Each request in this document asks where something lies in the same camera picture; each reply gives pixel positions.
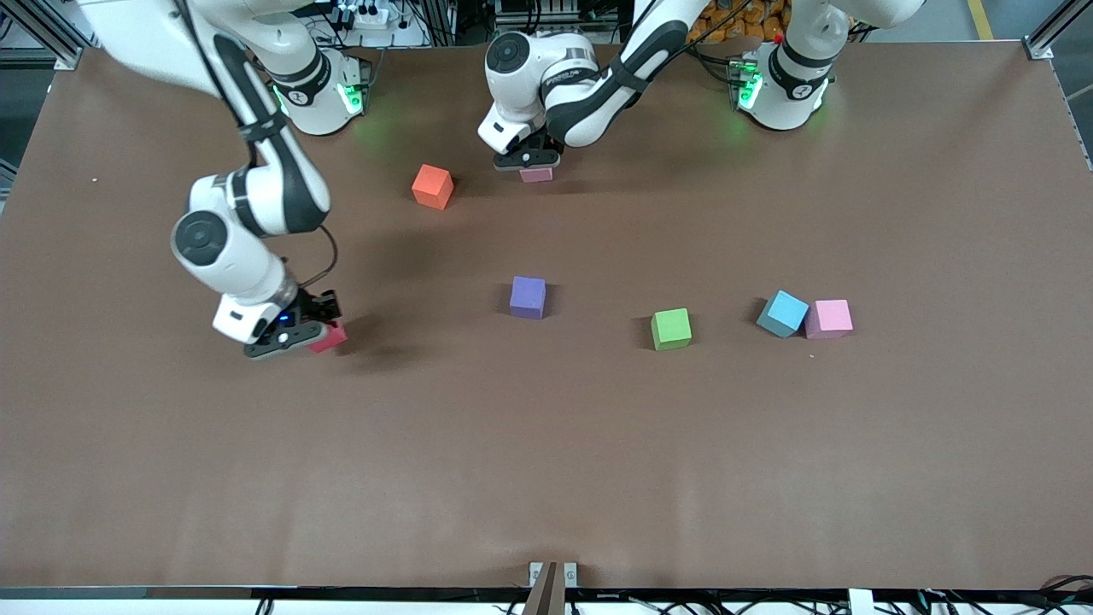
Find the yellow floor stripe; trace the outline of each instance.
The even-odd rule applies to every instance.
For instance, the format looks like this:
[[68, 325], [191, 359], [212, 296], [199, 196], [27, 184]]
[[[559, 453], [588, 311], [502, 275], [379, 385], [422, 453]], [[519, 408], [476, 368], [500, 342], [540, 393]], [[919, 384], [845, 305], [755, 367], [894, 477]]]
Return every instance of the yellow floor stripe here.
[[983, 8], [983, 0], [967, 0], [967, 10], [972, 11], [972, 21], [975, 22], [975, 32], [979, 35], [979, 40], [994, 40], [995, 33], [990, 31], [990, 22], [987, 21], [987, 11]]

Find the pink cube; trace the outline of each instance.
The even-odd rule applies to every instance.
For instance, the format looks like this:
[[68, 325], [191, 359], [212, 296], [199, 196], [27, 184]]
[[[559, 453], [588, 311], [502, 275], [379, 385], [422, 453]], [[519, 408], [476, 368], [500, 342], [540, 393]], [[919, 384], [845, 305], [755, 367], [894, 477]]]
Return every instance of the pink cube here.
[[816, 300], [809, 306], [809, 314], [804, 317], [804, 338], [835, 340], [853, 331], [850, 304], [845, 298]]
[[327, 328], [327, 336], [316, 342], [315, 344], [310, 344], [307, 346], [307, 350], [310, 351], [312, 353], [315, 353], [316, 355], [322, 353], [324, 351], [330, 351], [334, 346], [338, 346], [342, 342], [349, 340], [349, 338], [345, 335], [345, 328], [341, 327], [341, 323], [339, 323], [338, 321], [334, 321], [332, 323], [327, 323], [326, 328]]
[[525, 184], [534, 184], [538, 181], [550, 181], [554, 178], [554, 168], [521, 168], [520, 179], [524, 179]]

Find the foam cube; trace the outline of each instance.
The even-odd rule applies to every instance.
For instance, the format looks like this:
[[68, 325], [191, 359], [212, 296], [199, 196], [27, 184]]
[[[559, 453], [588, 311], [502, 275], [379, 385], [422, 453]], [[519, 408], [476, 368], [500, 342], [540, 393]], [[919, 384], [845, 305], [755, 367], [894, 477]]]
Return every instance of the foam cube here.
[[850, 320], [850, 304], [845, 298], [815, 300], [804, 318], [804, 338], [809, 340], [835, 340], [854, 331]]
[[546, 306], [546, 280], [540, 277], [513, 277], [513, 294], [508, 299], [508, 314], [519, 319], [541, 320]]
[[550, 181], [554, 178], [554, 168], [548, 166], [545, 168], [521, 168], [520, 179], [525, 184], [536, 184], [539, 181]]
[[784, 289], [779, 289], [763, 307], [756, 324], [778, 338], [789, 338], [801, 329], [809, 304]]
[[683, 348], [691, 344], [691, 317], [686, 307], [653, 316], [653, 347], [657, 351]]
[[436, 166], [422, 164], [418, 177], [413, 180], [413, 198], [425, 206], [444, 209], [448, 206], [455, 182], [451, 173]]
[[345, 328], [341, 327], [341, 323], [334, 321], [332, 323], [327, 323], [327, 336], [322, 340], [316, 342], [315, 344], [309, 344], [307, 350], [312, 353], [318, 355], [324, 351], [330, 351], [334, 346], [338, 346], [342, 342], [349, 340], [345, 335]]

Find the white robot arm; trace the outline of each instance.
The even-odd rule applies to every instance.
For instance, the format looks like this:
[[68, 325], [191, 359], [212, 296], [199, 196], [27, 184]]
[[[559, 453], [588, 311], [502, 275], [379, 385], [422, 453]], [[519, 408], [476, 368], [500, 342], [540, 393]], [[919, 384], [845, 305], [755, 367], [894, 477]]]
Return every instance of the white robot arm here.
[[[756, 70], [751, 87], [741, 88], [741, 108], [771, 128], [800, 126], [820, 106], [831, 66], [846, 44], [847, 13], [878, 27], [892, 27], [913, 15], [922, 1], [796, 0], [780, 47], [764, 44], [752, 55]], [[622, 51], [603, 70], [591, 43], [580, 34], [512, 32], [494, 39], [485, 58], [494, 104], [479, 126], [479, 137], [497, 151], [498, 168], [557, 164], [556, 155], [530, 157], [538, 153], [528, 151], [526, 143], [542, 129], [548, 140], [561, 145], [596, 142], [679, 55], [706, 4], [707, 0], [637, 0], [634, 14], [640, 17]], [[762, 88], [771, 83], [777, 87]], [[534, 146], [544, 143], [540, 139]], [[522, 159], [506, 157], [514, 151], [522, 151]]]
[[754, 72], [738, 105], [756, 121], [790, 130], [808, 121], [823, 103], [831, 67], [846, 45], [849, 19], [890, 28], [907, 21], [924, 0], [797, 0], [780, 44], [764, 43], [744, 55]]
[[490, 45], [486, 82], [494, 104], [479, 137], [498, 153], [545, 126], [564, 145], [596, 142], [634, 104], [686, 42], [708, 0], [638, 0], [630, 39], [604, 70], [580, 34], [528, 36], [510, 32]]
[[[222, 293], [213, 328], [243, 343], [251, 358], [325, 339], [328, 324], [340, 317], [337, 297], [332, 291], [312, 296], [299, 287], [260, 237], [319, 228], [330, 210], [330, 193], [244, 47], [186, 0], [86, 2], [84, 12], [109, 54], [154, 79], [223, 98], [251, 151], [246, 166], [193, 184], [187, 213], [172, 235], [178, 261]], [[322, 67], [329, 63], [309, 37], [291, 38], [284, 36], [287, 28], [271, 28], [265, 49], [278, 48], [279, 40], [285, 48], [263, 51], [267, 68], [280, 68], [277, 58], [310, 54], [309, 66], [327, 70]], [[260, 34], [252, 32], [251, 38]], [[324, 81], [321, 74], [308, 79]], [[257, 154], [265, 165], [258, 165]]]

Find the green cube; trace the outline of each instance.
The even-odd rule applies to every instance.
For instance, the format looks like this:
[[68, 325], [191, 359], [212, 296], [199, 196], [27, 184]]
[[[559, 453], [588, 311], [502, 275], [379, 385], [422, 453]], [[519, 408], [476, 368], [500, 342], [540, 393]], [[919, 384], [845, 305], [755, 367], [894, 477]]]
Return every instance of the green cube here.
[[691, 344], [691, 318], [686, 307], [653, 316], [653, 347], [657, 351], [683, 348]]

